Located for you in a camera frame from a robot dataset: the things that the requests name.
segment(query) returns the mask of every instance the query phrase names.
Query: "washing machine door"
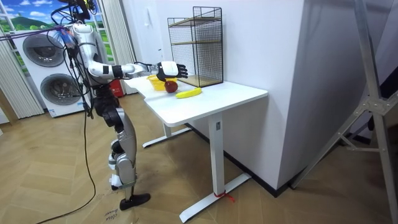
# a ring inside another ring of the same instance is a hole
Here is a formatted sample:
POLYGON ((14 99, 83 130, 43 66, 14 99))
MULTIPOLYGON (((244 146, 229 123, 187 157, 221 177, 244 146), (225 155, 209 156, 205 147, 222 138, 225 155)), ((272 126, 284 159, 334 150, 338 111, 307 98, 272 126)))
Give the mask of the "washing machine door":
POLYGON ((32 35, 24 40, 24 52, 29 60, 43 67, 56 67, 63 63, 63 45, 45 34, 32 35))
POLYGON ((80 99, 76 81, 66 74, 58 73, 46 77, 40 85, 40 90, 44 98, 56 105, 70 105, 80 99))

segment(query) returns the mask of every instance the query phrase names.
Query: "white desk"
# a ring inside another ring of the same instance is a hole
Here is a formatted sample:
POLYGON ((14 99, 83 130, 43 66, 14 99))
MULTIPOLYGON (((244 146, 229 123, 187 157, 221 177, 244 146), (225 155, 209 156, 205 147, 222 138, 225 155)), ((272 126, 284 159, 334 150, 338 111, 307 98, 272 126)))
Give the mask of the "white desk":
POLYGON ((219 199, 215 195, 228 193, 250 177, 242 174, 231 182, 224 184, 224 155, 223 155, 223 122, 222 111, 266 97, 268 91, 239 85, 231 82, 202 88, 202 93, 190 98, 177 99, 175 94, 180 91, 191 90, 194 87, 178 81, 178 90, 175 93, 155 91, 147 77, 133 78, 125 82, 145 98, 148 107, 162 120, 165 136, 147 142, 143 147, 164 141, 190 128, 171 133, 170 127, 208 117, 210 134, 211 170, 213 176, 213 194, 205 197, 180 214, 180 219, 185 223, 189 218, 202 211, 207 206, 219 199))

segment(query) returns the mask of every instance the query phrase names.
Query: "banana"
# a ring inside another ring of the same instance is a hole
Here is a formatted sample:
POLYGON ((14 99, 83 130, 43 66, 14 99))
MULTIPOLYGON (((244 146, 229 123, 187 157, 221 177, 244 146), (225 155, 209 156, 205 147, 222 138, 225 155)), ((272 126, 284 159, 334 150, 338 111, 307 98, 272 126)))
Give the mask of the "banana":
POLYGON ((178 99, 187 98, 191 96, 196 96, 201 93, 201 88, 194 88, 193 90, 183 91, 181 93, 177 93, 175 97, 178 99))

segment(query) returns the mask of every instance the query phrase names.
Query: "landscape picture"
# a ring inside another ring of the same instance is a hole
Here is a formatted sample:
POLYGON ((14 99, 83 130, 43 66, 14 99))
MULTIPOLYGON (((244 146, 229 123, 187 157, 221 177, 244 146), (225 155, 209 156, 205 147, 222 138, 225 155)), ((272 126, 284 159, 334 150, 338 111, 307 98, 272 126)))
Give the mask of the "landscape picture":
MULTIPOLYGON (((5 10, 10 15, 11 22, 15 30, 41 30, 53 27, 55 25, 52 18, 57 23, 67 24, 69 21, 62 20, 60 14, 54 14, 51 18, 51 12, 66 6, 65 3, 59 1, 48 0, 1 0, 5 10)), ((99 27, 104 27, 101 16, 97 16, 99 27)), ((95 28, 93 18, 86 21, 87 24, 95 28)), ((0 26, 3 32, 10 31, 10 25, 5 17, 0 17, 0 26)))

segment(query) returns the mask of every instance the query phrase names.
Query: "blue sky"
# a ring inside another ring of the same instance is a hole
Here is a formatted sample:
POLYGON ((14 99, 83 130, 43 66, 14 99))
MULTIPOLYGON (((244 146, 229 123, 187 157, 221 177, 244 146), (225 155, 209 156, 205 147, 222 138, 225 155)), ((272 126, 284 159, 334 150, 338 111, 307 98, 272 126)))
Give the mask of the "blue sky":
MULTIPOLYGON (((16 17, 18 13, 22 16, 35 19, 38 21, 52 23, 50 14, 54 9, 58 9, 62 6, 66 6, 65 3, 57 0, 1 0, 8 14, 16 17)), ((60 22, 61 16, 59 14, 54 15, 54 19, 60 22)))

